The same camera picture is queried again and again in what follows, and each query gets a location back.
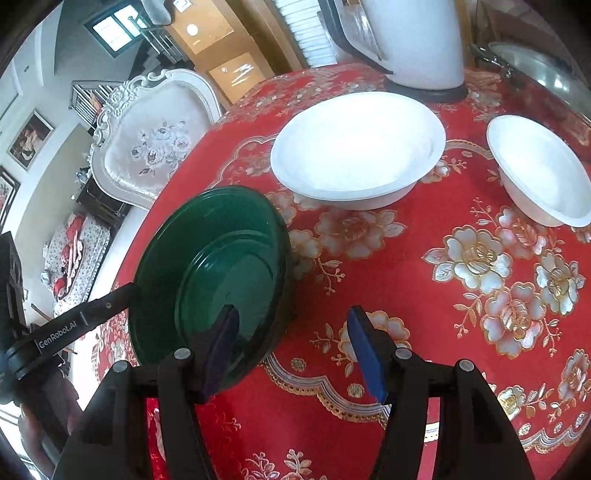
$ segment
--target green plate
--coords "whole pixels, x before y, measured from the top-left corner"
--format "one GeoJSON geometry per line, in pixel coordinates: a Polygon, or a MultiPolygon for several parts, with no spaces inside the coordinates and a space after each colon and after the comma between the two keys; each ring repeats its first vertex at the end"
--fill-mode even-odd
{"type": "Polygon", "coordinates": [[[189,200],[152,239],[135,275],[129,331],[138,361],[158,363],[188,346],[230,303],[240,331],[223,388],[238,382],[291,318],[290,252],[283,220],[256,191],[223,187],[189,200]]]}

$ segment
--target framed picture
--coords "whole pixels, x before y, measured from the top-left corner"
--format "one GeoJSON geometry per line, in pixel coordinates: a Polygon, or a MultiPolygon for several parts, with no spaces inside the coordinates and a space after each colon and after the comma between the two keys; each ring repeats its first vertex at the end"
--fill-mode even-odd
{"type": "Polygon", "coordinates": [[[13,179],[4,168],[0,167],[0,232],[4,227],[8,211],[20,186],[20,183],[13,179]]]}
{"type": "Polygon", "coordinates": [[[33,112],[21,132],[12,142],[8,153],[21,167],[28,170],[52,130],[53,127],[43,120],[41,115],[33,112]]]}

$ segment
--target blue gripper pad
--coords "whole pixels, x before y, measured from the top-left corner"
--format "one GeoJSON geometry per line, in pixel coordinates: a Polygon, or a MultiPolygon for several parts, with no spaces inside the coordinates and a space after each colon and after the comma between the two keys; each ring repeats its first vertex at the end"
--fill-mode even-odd
{"type": "Polygon", "coordinates": [[[372,346],[367,330],[373,331],[374,326],[360,307],[351,307],[347,315],[347,331],[351,339],[351,345],[359,362],[361,373],[369,392],[384,403],[388,391],[384,384],[384,367],[378,358],[378,354],[372,346]]]}

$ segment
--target round table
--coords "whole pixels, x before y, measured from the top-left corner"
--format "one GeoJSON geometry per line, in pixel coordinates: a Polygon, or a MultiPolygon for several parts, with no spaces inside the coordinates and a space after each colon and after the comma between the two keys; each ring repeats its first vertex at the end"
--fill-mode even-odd
{"type": "MultiPolygon", "coordinates": [[[[369,395],[356,364],[345,323],[356,304],[375,327],[424,359],[447,365],[473,360],[511,419],[536,478],[550,478],[591,413],[591,297],[585,286],[591,228],[545,228],[511,202],[485,135],[494,116],[518,112],[499,76],[467,70],[466,100],[430,105],[449,139],[444,155],[406,197],[386,208],[322,207],[287,190],[271,172],[273,141],[295,114],[337,95],[380,90],[382,81],[381,74],[353,63],[259,84],[171,179],[114,286],[133,279],[152,236],[186,200],[216,186],[254,188],[277,207],[290,231],[296,318],[262,365],[197,407],[220,478],[369,476],[389,407],[369,395]]],[[[136,363],[125,312],[100,328],[99,379],[124,358],[136,363]]],[[[167,478],[157,401],[148,400],[147,409],[154,475],[167,478]]],[[[431,478],[436,402],[428,416],[420,478],[431,478]]]]}

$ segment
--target floor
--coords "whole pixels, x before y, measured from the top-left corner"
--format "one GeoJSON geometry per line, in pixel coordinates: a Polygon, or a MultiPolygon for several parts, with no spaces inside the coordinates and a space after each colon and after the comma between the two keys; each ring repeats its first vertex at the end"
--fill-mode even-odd
{"type": "MultiPolygon", "coordinates": [[[[98,299],[111,291],[119,267],[147,213],[146,210],[138,207],[133,207],[129,211],[128,216],[121,225],[121,229],[117,232],[109,251],[105,255],[103,264],[96,276],[95,284],[90,292],[89,300],[98,299]]],[[[74,351],[77,355],[72,356],[70,380],[78,392],[80,397],[78,403],[82,409],[86,408],[99,386],[92,368],[92,349],[95,345],[96,330],[87,333],[82,340],[78,339],[74,343],[74,351]]]]}

